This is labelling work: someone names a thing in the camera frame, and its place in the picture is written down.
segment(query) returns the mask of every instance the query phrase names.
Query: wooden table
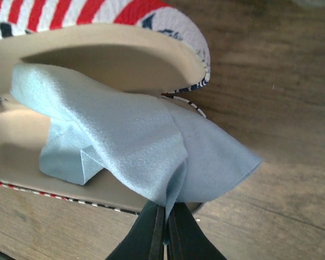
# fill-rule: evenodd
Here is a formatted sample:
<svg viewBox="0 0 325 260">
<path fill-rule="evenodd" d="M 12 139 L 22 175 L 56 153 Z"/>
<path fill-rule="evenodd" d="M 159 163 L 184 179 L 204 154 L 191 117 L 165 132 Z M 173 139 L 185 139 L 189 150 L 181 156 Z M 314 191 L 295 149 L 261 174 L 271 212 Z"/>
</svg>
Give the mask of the wooden table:
<svg viewBox="0 0 325 260">
<path fill-rule="evenodd" d="M 196 215 L 201 228 L 229 260 L 325 260 L 325 8 L 169 2 L 211 49 L 211 83 L 183 96 L 265 160 Z M 104 259 L 134 221 L 0 187 L 0 250 L 16 259 Z"/>
</svg>

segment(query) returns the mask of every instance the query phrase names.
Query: light blue cloth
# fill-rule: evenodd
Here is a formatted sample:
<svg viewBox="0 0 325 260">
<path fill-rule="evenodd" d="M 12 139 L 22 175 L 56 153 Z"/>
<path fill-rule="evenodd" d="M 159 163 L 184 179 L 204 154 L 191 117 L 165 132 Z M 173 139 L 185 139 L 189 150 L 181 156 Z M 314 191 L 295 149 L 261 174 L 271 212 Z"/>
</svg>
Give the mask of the light blue cloth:
<svg viewBox="0 0 325 260">
<path fill-rule="evenodd" d="M 261 163 L 202 116 L 164 99 L 111 89 L 67 68 L 18 64 L 13 97 L 51 117 L 43 173 L 84 185 L 103 168 L 166 207 L 208 202 Z"/>
</svg>

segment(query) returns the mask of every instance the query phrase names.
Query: folded cloth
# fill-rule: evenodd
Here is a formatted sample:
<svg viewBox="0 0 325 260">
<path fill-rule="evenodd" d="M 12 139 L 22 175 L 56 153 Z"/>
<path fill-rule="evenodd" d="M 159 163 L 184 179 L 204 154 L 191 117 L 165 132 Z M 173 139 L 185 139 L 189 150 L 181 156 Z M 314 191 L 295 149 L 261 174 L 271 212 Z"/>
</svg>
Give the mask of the folded cloth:
<svg viewBox="0 0 325 260">
<path fill-rule="evenodd" d="M 51 117 L 43 173 L 84 185 L 103 168 L 166 207 L 208 202 L 261 163 L 202 116 L 149 95 L 111 89 L 74 70 L 18 64 L 13 97 Z"/>
</svg>

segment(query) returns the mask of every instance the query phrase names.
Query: cloth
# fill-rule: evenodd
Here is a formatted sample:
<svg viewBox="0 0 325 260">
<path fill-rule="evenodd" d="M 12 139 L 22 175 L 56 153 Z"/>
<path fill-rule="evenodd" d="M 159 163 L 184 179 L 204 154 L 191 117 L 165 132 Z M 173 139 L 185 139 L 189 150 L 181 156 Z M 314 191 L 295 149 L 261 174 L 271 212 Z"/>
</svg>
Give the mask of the cloth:
<svg viewBox="0 0 325 260">
<path fill-rule="evenodd" d="M 74 70 L 18 64 L 13 97 L 51 117 L 43 173 L 83 185 L 106 168 L 166 207 L 208 202 L 254 172 L 261 159 L 204 117 L 165 99 L 111 89 Z"/>
</svg>

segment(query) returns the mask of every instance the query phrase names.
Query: brown wood grain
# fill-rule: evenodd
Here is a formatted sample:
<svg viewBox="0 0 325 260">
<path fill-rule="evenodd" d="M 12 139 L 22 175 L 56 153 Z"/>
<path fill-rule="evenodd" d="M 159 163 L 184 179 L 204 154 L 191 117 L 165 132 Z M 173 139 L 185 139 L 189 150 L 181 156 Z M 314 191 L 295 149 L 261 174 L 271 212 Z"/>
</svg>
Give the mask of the brown wood grain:
<svg viewBox="0 0 325 260">
<path fill-rule="evenodd" d="M 264 158 L 196 215 L 229 260 L 325 260 L 325 8 L 170 0 L 209 42 L 211 83 L 183 94 Z M 104 259 L 134 216 L 0 188 L 0 249 L 17 259 Z"/>
</svg>

